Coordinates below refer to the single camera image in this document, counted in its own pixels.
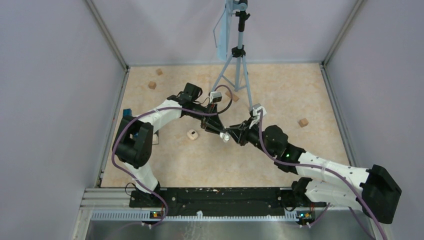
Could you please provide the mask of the beige charging case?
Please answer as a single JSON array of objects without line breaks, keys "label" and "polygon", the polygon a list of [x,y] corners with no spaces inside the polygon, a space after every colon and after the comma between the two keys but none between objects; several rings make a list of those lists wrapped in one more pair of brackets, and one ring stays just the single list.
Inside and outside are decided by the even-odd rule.
[{"label": "beige charging case", "polygon": [[188,137],[190,140],[195,141],[196,139],[198,139],[199,134],[198,134],[198,132],[197,132],[196,130],[191,129],[191,130],[189,130],[189,131],[187,132],[187,137]]}]

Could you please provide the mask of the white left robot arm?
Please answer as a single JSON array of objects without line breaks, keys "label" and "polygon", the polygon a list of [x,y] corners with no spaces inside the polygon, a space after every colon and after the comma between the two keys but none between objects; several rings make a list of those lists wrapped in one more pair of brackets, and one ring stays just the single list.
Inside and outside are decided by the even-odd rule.
[{"label": "white left robot arm", "polygon": [[154,176],[148,163],[153,147],[154,134],[168,123],[183,116],[190,116],[200,121],[200,127],[206,132],[219,135],[224,142],[230,140],[222,124],[218,103],[222,93],[214,90],[209,93],[208,104],[197,101],[203,90],[187,83],[183,91],[171,95],[158,107],[138,116],[123,116],[116,134],[112,153],[124,163],[124,172],[135,181],[135,187],[142,192],[141,200],[149,207],[160,202],[157,191],[159,181]]}]

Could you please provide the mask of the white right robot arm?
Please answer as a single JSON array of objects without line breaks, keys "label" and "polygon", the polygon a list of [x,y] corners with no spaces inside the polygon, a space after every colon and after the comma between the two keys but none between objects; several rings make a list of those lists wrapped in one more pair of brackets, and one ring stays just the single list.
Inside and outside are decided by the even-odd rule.
[{"label": "white right robot arm", "polygon": [[277,125],[261,129],[259,122],[244,121],[226,128],[224,135],[240,146],[252,144],[269,154],[280,170],[300,176],[292,185],[297,205],[327,202],[361,210],[382,224],[393,223],[402,190],[386,168],[326,160],[289,143],[289,137]]}]

